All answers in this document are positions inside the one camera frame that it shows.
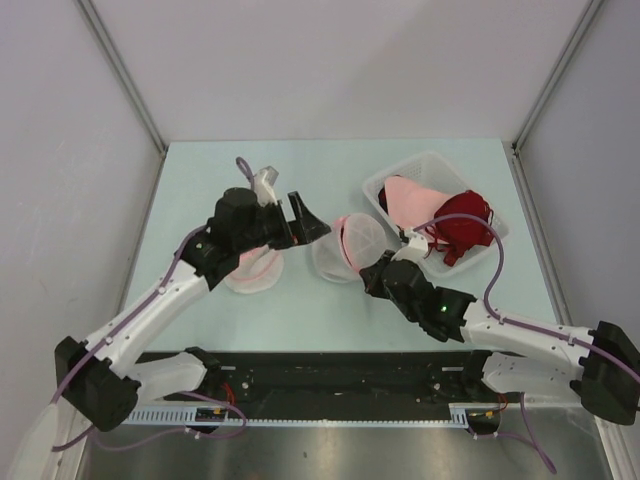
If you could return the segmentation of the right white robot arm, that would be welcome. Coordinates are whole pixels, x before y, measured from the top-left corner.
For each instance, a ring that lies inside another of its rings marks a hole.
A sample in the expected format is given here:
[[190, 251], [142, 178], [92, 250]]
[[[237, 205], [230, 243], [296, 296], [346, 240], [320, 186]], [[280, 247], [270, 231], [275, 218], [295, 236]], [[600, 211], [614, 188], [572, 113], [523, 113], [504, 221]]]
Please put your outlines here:
[[592, 415], [631, 426], [639, 411], [639, 351], [617, 325], [594, 329], [499, 318], [471, 294], [433, 286], [420, 267], [386, 251], [359, 273], [368, 295], [391, 301], [427, 335], [474, 347], [461, 376], [473, 401], [531, 394], [577, 401]]

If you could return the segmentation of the round mesh laundry bag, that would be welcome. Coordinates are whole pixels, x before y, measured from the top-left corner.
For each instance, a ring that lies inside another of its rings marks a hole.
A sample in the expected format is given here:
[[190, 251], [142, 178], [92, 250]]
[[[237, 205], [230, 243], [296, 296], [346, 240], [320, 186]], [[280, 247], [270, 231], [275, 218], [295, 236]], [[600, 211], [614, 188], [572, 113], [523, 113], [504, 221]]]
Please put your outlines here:
[[317, 274], [330, 282], [349, 283], [374, 265], [388, 249], [383, 226], [372, 216], [353, 213], [337, 219], [328, 235], [311, 245]]

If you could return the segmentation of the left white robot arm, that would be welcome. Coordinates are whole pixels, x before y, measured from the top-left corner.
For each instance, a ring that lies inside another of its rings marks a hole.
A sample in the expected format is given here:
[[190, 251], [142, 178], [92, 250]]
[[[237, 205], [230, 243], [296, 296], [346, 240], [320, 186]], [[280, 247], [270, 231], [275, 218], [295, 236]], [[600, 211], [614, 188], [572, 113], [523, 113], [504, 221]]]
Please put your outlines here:
[[214, 214], [190, 232], [167, 272], [128, 309], [78, 342], [63, 339], [54, 352], [54, 401], [67, 400], [91, 424], [108, 432], [141, 402], [193, 393], [207, 400], [221, 387], [217, 360], [196, 347], [142, 363], [139, 358], [185, 309], [211, 292], [259, 247], [286, 250], [329, 234], [297, 192], [288, 195], [294, 213], [287, 220], [280, 201], [260, 203], [255, 192], [231, 188]]

